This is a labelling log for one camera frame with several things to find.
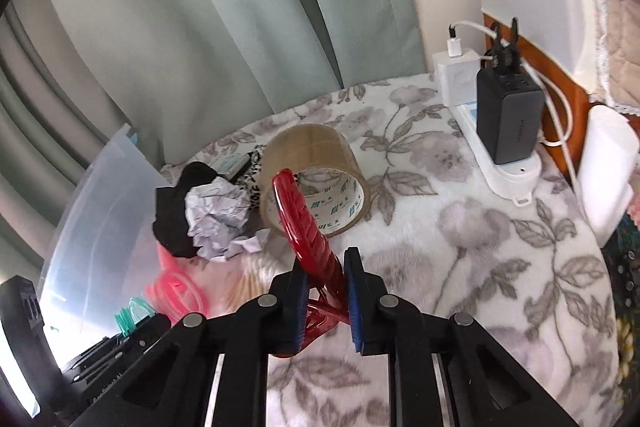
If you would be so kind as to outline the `crumpled white paper ball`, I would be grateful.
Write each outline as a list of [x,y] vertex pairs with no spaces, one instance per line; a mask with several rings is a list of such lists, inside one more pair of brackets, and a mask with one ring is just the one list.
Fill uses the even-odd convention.
[[207,260],[259,254],[269,231],[262,226],[250,193],[224,178],[191,188],[184,199],[188,236]]

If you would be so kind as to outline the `black charger brick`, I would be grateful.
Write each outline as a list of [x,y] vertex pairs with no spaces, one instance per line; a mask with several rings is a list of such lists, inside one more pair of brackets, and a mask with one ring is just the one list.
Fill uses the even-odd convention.
[[476,133],[496,165],[532,155],[544,108],[544,91],[524,72],[499,75],[492,68],[476,76]]

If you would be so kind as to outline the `leopard print hair accessory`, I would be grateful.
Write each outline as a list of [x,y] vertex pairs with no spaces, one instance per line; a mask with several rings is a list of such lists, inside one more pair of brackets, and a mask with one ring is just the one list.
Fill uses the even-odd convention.
[[246,192],[250,199],[250,209],[258,210],[260,201],[260,187],[259,177],[262,171],[262,154],[265,150],[265,145],[257,145],[254,150],[248,153],[250,162],[246,169],[241,173],[241,176],[235,181],[235,184]]

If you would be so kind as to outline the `clear plastic storage bin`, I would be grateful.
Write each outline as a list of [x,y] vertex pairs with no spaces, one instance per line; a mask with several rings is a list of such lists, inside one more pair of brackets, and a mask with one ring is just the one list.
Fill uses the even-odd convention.
[[38,285],[59,366],[117,334],[115,314],[160,273],[152,223],[155,190],[166,184],[125,124],[76,186]]

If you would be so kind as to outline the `black cloth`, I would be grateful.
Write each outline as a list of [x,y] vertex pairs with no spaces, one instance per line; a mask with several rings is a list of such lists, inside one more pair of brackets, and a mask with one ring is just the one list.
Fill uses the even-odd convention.
[[155,191],[155,221],[152,230],[157,242],[172,257],[190,259],[196,256],[198,248],[188,234],[186,221],[186,194],[193,187],[212,183],[218,172],[204,162],[194,161],[186,165],[173,187],[157,187]]

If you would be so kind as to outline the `green curtain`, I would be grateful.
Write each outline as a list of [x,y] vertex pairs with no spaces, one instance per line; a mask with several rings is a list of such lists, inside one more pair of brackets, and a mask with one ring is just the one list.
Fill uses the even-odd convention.
[[58,222],[124,124],[155,166],[355,84],[425,68],[412,0],[9,0],[1,187]]

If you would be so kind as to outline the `floral white blanket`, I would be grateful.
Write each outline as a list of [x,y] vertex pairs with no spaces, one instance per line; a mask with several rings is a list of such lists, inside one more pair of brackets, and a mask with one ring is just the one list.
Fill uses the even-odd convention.
[[370,185],[366,217],[332,239],[337,254],[357,247],[368,271],[424,312],[471,313],[578,424],[614,423],[622,398],[608,270],[552,160],[530,204],[492,193],[427,75],[322,95],[196,159],[261,150],[296,124],[340,132]]

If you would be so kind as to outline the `white charger adapter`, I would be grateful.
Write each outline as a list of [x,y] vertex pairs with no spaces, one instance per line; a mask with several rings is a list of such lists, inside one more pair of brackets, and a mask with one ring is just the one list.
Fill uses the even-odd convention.
[[461,39],[449,38],[446,50],[432,55],[434,80],[442,96],[442,103],[454,107],[474,102],[476,76],[480,70],[480,56],[472,49],[463,49]]

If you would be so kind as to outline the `cotton swabs bundle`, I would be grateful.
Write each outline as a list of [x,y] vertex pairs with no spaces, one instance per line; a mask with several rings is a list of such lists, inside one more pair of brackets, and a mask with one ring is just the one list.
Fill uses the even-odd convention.
[[247,301],[265,294],[272,280],[290,269],[269,253],[239,254],[224,265],[229,269],[222,298],[226,312],[235,312]]

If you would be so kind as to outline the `medicine box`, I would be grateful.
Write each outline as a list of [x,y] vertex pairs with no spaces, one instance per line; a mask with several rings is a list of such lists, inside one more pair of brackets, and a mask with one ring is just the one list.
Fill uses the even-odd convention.
[[248,168],[250,168],[250,155],[247,153],[234,153],[221,157],[213,167],[218,176],[222,176],[230,183],[239,179]]

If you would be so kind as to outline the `red hair claw clip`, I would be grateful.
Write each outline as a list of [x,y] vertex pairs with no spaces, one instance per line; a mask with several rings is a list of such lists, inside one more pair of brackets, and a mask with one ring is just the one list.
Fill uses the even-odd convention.
[[349,322],[347,282],[341,262],[307,208],[292,171],[278,172],[272,189],[284,234],[308,277],[304,350],[338,323]]

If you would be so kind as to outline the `pink rubber bands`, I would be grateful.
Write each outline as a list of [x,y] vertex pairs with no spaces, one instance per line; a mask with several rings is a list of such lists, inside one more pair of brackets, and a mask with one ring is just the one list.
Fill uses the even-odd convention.
[[148,303],[160,314],[166,315],[172,325],[186,314],[206,314],[207,301],[201,289],[180,265],[182,258],[174,257],[160,243],[156,244],[160,274],[145,286]]

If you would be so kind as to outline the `brown packing tape roll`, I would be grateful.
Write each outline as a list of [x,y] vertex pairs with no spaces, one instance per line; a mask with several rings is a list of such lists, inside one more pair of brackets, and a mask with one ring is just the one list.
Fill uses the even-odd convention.
[[352,228],[370,208],[371,195],[358,162],[340,132],[324,124],[298,124],[272,138],[262,151],[258,176],[262,221],[283,232],[272,179],[288,168],[320,231],[328,237]]

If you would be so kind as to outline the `white box at right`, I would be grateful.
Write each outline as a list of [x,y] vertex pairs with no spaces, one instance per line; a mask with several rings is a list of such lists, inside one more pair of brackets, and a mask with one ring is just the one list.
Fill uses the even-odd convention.
[[634,197],[629,180],[638,152],[638,136],[623,115],[606,105],[590,108],[577,180],[599,247],[613,235]]

